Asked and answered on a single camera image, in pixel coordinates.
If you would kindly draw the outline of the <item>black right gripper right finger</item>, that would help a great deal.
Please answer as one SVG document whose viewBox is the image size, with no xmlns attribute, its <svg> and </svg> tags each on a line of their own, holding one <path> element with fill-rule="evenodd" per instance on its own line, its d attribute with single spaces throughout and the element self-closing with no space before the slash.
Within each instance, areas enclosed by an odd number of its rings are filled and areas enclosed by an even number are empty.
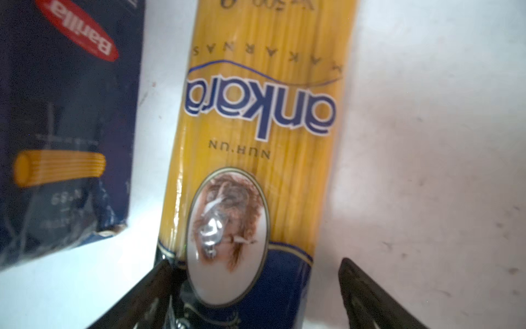
<svg viewBox="0 0 526 329">
<path fill-rule="evenodd" d="M 342 259 L 338 281 L 350 328 L 426 327 L 351 259 Z"/>
</svg>

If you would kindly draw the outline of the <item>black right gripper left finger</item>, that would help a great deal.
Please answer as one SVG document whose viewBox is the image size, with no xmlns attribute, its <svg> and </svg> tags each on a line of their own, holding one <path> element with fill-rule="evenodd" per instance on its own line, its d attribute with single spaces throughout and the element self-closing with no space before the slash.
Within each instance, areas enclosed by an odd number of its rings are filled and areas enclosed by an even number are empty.
<svg viewBox="0 0 526 329">
<path fill-rule="evenodd" d="M 91 328 L 163 328 L 170 301 L 173 268 L 158 263 Z"/>
</svg>

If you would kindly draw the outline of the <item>blue yellow Ankara spaghetti pack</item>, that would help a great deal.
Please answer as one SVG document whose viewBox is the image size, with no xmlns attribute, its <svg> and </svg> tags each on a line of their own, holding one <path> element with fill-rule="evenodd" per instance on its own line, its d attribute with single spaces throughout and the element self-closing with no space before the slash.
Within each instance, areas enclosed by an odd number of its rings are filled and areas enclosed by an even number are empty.
<svg viewBox="0 0 526 329">
<path fill-rule="evenodd" d="M 199 1 L 156 260 L 167 328 L 299 328 L 357 1 Z"/>
</svg>

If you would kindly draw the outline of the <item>dark blue pasta box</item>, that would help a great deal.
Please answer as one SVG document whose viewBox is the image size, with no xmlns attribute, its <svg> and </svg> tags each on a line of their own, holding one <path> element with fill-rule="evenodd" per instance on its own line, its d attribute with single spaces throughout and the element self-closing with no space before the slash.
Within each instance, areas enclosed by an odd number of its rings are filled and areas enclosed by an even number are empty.
<svg viewBox="0 0 526 329">
<path fill-rule="evenodd" d="M 144 1 L 1 2 L 1 268 L 127 226 Z"/>
</svg>

